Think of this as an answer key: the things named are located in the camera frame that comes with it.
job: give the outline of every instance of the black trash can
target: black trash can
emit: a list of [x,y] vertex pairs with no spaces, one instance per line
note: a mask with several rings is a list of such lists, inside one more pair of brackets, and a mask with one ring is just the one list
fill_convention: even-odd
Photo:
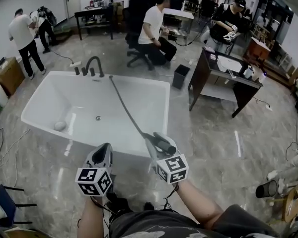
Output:
[[263,197],[275,196],[275,194],[277,193],[277,189],[278,189],[277,182],[275,180],[271,180],[257,187],[256,197],[263,198]]
[[188,74],[190,68],[186,67],[182,64],[179,65],[179,67],[174,71],[174,78],[172,82],[172,86],[178,89],[182,88],[183,81]]

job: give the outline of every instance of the black t-shirt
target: black t-shirt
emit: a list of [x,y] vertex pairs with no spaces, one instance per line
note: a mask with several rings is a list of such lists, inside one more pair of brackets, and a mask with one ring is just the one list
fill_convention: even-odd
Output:
[[171,211],[126,213],[110,226],[111,238],[268,238],[279,235],[238,205],[230,206],[214,223],[212,231]]
[[[242,32],[241,14],[240,13],[233,14],[232,11],[230,10],[230,6],[228,6],[227,10],[224,10],[223,3],[218,7],[217,11],[212,17],[212,20],[221,21],[228,26],[235,25],[237,27],[238,32]],[[223,36],[226,34],[228,34],[228,31],[217,24],[213,26],[210,30],[210,36],[213,39],[225,44],[227,44],[227,41],[223,39]]]

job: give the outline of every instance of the blue chair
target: blue chair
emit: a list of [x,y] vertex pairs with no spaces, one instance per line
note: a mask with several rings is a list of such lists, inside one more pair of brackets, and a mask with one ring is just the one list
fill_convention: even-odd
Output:
[[19,190],[24,191],[24,189],[21,188],[12,188],[12,187],[6,187],[2,184],[0,185],[0,206],[5,211],[7,217],[0,219],[0,227],[10,228],[13,226],[13,224],[31,224],[31,221],[25,221],[25,222],[16,222],[14,221],[15,212],[17,207],[29,207],[29,206],[37,206],[36,204],[15,204],[12,198],[9,196],[6,189],[11,190]]

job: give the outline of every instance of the dark wood desk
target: dark wood desk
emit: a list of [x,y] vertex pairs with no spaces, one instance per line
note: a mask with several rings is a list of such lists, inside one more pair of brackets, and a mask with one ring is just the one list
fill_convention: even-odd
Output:
[[[95,28],[95,27],[104,27],[104,26],[109,26],[109,31],[110,31],[110,37],[113,39],[113,14],[114,14],[114,6],[109,5],[109,6],[104,6],[101,8],[88,8],[82,11],[78,11],[75,13],[75,18],[77,22],[77,28],[78,28],[78,33],[79,33],[79,38],[81,38],[81,29],[89,29],[89,28]],[[93,25],[87,25],[87,26],[80,26],[79,25],[79,18],[80,17],[90,17],[94,15],[105,15],[106,17],[106,22],[100,23],[100,24],[93,24]]]
[[203,95],[237,102],[238,108],[232,114],[232,117],[234,118],[263,85],[259,83],[258,79],[254,82],[234,71],[231,73],[235,78],[231,76],[229,71],[220,71],[217,59],[219,55],[230,58],[241,63],[242,68],[248,66],[246,62],[220,52],[215,52],[217,57],[216,60],[212,60],[210,55],[211,53],[208,51],[204,49],[202,50],[198,64],[191,78],[188,90],[190,90],[192,86],[194,99],[189,110],[192,110],[194,104],[202,93]]

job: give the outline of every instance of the bathtub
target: bathtub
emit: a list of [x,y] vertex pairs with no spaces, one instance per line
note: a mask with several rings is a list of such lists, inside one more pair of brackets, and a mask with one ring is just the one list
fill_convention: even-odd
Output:
[[[169,83],[116,75],[113,80],[141,130],[166,134]],[[74,72],[51,71],[25,106],[21,120],[45,134],[45,140],[66,156],[87,156],[96,146],[108,142],[115,152],[114,162],[134,160],[135,156],[150,158],[109,75],[83,77]],[[55,123],[63,120],[66,128],[55,131]]]

